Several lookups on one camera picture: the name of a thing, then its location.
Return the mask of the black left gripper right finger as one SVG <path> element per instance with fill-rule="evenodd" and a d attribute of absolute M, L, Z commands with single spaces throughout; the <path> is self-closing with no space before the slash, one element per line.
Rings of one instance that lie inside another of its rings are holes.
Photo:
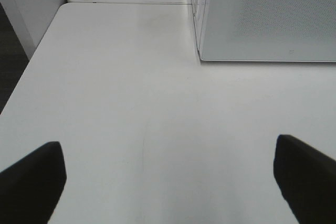
<path fill-rule="evenodd" d="M 280 135 L 273 174 L 299 223 L 335 223 L 334 159 L 292 135 Z"/>

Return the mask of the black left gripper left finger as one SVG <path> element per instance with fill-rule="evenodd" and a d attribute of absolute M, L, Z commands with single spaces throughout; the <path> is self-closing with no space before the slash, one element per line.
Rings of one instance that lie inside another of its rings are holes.
<path fill-rule="evenodd" d="M 59 142 L 47 142 L 1 172 L 1 223 L 48 223 L 67 180 Z"/>

